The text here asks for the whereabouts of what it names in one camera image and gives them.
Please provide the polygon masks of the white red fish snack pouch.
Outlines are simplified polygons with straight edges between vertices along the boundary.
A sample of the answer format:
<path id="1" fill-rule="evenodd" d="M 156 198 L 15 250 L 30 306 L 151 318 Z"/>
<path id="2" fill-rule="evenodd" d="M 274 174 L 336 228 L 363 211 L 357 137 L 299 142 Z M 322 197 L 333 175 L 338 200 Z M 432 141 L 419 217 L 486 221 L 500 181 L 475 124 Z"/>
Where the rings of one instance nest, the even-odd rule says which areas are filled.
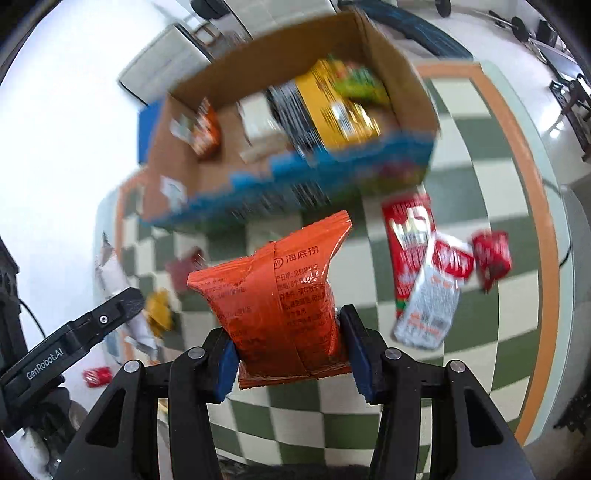
<path id="1" fill-rule="evenodd" d="M 414 287 L 394 325 L 396 340 L 413 348 L 438 349 L 451 330 L 462 288 L 474 270 L 468 243 L 433 232 Z"/>

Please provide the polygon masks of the small red triangular snack packet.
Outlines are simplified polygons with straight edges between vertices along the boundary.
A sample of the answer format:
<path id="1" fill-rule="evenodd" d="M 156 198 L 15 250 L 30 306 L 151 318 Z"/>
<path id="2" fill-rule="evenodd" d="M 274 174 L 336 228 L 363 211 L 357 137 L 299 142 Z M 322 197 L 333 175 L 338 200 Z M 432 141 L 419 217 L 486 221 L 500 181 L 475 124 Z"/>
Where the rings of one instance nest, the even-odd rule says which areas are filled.
<path id="1" fill-rule="evenodd" d="M 478 275 L 485 292 L 506 277 L 513 267 L 509 237 L 504 231 L 482 231 L 472 237 Z"/>

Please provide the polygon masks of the cardboard box with blue print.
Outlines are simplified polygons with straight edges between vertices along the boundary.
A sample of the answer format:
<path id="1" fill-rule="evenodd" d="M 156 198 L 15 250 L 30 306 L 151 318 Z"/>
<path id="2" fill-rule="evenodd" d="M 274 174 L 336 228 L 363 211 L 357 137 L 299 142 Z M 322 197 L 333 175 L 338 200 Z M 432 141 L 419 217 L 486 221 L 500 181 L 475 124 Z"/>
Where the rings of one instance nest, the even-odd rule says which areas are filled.
<path id="1" fill-rule="evenodd" d="M 294 80 L 321 59 L 366 66 L 390 105 L 367 104 L 381 135 L 329 150 Z M 242 44 L 169 92 L 151 136 L 142 218 L 168 227 L 315 209 L 418 185 L 439 118 L 416 68 L 356 9 Z"/>

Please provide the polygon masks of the small yellow snack packet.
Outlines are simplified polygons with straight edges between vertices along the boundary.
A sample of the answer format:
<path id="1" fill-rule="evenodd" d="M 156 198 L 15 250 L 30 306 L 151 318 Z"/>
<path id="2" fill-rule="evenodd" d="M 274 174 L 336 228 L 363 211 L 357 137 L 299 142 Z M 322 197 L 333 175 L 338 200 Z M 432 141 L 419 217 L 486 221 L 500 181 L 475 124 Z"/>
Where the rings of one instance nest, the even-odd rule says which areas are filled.
<path id="1" fill-rule="evenodd" d="M 144 312 L 148 326 L 157 338 L 162 338 L 165 332 L 174 329 L 174 316 L 166 289 L 159 289 L 147 296 Z"/>

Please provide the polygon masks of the yellow snack bag in box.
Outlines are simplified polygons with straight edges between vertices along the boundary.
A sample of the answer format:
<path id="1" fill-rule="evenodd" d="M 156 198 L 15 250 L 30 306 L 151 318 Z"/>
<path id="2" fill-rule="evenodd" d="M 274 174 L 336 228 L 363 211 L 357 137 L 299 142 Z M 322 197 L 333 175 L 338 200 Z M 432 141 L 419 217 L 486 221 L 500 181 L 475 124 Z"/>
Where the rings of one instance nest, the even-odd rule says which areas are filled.
<path id="1" fill-rule="evenodd" d="M 383 82 L 366 66 L 321 59 L 295 78 L 294 86 L 326 149 L 346 148 L 381 135 L 365 106 L 387 107 L 390 98 Z"/>

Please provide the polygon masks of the orange snack packet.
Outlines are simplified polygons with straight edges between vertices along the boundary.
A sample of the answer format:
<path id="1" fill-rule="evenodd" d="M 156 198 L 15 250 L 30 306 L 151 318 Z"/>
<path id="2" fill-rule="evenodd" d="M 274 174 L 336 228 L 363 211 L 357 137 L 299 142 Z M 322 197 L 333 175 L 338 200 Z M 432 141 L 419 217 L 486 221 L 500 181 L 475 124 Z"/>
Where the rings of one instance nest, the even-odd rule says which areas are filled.
<path id="1" fill-rule="evenodd" d="M 242 389 L 349 373 L 328 272 L 353 227 L 345 210 L 256 253 L 189 274 L 235 343 Z"/>

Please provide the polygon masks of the small red wrapper on floor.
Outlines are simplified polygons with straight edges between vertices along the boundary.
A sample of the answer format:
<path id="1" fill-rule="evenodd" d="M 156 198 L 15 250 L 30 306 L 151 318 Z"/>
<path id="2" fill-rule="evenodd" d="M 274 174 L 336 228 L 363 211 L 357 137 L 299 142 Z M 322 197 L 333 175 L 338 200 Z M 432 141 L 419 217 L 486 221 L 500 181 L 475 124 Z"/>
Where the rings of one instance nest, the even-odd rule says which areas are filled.
<path id="1" fill-rule="evenodd" d="M 113 374 L 107 366 L 87 369 L 82 372 L 83 380 L 88 388 L 99 388 L 112 381 Z"/>

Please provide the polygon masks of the long red spicy strip packet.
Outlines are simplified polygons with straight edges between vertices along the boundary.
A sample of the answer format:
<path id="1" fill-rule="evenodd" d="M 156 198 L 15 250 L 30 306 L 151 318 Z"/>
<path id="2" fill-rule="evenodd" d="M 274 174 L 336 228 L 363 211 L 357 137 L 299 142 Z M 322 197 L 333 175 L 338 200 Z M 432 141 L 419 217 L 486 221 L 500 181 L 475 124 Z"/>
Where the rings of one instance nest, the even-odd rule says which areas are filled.
<path id="1" fill-rule="evenodd" d="M 399 195 L 382 204 L 394 275 L 397 316 L 405 309 L 436 229 L 427 194 Z"/>

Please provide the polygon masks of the bread in clear wrapper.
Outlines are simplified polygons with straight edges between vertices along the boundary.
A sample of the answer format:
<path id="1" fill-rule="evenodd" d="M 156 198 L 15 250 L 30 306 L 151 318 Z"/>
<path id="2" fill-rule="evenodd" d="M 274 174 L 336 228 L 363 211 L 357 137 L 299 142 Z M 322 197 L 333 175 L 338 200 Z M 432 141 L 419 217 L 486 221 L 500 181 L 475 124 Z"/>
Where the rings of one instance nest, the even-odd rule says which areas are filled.
<path id="1" fill-rule="evenodd" d="M 99 293 L 107 303 L 106 324 L 116 331 L 106 337 L 108 353 L 119 365 L 131 359 L 144 365 L 154 363 L 157 342 L 144 315 L 144 297 L 130 284 L 105 232 L 99 242 L 94 273 Z"/>

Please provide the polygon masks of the dark red snack packet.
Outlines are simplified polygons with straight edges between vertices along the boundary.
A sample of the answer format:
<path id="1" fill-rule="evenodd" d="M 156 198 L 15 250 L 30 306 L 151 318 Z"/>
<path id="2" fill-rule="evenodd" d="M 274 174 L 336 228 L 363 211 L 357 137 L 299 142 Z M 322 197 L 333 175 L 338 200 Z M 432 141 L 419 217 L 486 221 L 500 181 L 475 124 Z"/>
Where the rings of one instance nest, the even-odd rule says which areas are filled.
<path id="1" fill-rule="evenodd" d="M 188 276 L 206 267 L 204 252 L 195 247 L 184 256 L 166 263 L 165 270 L 170 277 L 173 290 L 176 293 L 183 293 L 188 290 Z"/>

